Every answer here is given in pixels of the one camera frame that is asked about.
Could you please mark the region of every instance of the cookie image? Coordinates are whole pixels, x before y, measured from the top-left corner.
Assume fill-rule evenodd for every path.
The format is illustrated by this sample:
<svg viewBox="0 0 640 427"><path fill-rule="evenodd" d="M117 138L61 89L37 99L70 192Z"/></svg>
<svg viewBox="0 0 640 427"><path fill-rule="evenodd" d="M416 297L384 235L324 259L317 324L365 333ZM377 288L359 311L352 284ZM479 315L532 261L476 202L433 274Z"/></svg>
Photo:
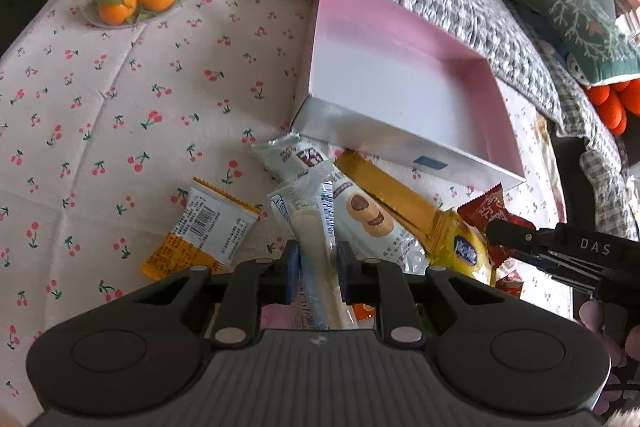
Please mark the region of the cookie image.
<svg viewBox="0 0 640 427"><path fill-rule="evenodd" d="M384 237L394 229L394 221L386 210L380 208L378 215L374 219L363 223L362 226L369 235Z"/></svg>
<svg viewBox="0 0 640 427"><path fill-rule="evenodd" d="M378 206L363 194L352 194L347 200L347 212L361 223L376 219L380 213Z"/></svg>

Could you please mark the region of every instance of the cherry print tablecloth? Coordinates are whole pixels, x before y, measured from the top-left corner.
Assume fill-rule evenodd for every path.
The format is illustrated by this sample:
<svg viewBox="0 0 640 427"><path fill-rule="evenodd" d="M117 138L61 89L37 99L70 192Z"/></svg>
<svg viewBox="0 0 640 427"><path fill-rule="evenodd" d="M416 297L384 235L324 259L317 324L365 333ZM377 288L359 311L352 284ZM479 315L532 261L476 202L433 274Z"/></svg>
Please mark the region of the cherry print tablecloth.
<svg viewBox="0 0 640 427"><path fill-rule="evenodd" d="M186 0L165 20L105 30L85 23L78 0L51 0L5 54L0 407L24 423L40 412L24 360L42 331L148 283L140 264L180 216L193 176L263 205L236 261L279 254L274 182L250 144L287 128L312 1ZM501 89L529 180L507 205L554 225L562 198L549 145L533 106ZM438 206L479 195L380 165ZM530 267L522 275L527 299L570 314L567 288Z"/></svg>

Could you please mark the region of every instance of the green pillow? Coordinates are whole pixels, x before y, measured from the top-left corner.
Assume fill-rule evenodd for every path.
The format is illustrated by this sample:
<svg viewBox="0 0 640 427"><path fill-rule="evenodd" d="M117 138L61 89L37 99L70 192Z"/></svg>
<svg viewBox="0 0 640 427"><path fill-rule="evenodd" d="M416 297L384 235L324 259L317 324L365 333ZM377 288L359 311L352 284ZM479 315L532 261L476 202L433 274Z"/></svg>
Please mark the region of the green pillow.
<svg viewBox="0 0 640 427"><path fill-rule="evenodd" d="M640 76L640 52L596 0L516 0L545 16L574 55L587 86Z"/></svg>

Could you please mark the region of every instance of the orange stuffed toy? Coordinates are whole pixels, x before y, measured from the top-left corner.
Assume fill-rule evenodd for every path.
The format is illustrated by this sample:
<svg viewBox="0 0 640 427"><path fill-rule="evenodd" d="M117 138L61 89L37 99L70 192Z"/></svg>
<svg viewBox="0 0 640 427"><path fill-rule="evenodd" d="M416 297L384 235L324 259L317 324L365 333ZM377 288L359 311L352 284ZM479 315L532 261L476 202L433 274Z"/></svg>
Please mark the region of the orange stuffed toy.
<svg viewBox="0 0 640 427"><path fill-rule="evenodd" d="M627 111L640 116L640 78L586 91L600 119L613 134L620 136L625 132Z"/></svg>

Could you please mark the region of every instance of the pink box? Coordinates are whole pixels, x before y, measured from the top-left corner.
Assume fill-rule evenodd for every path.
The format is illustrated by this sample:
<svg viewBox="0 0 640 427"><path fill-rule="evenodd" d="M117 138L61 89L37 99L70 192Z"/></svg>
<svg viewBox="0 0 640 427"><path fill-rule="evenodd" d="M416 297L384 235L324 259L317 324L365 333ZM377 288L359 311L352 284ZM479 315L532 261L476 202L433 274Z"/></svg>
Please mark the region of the pink box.
<svg viewBox="0 0 640 427"><path fill-rule="evenodd" d="M460 184L524 179L489 63L388 0L318 0L292 129Z"/></svg>

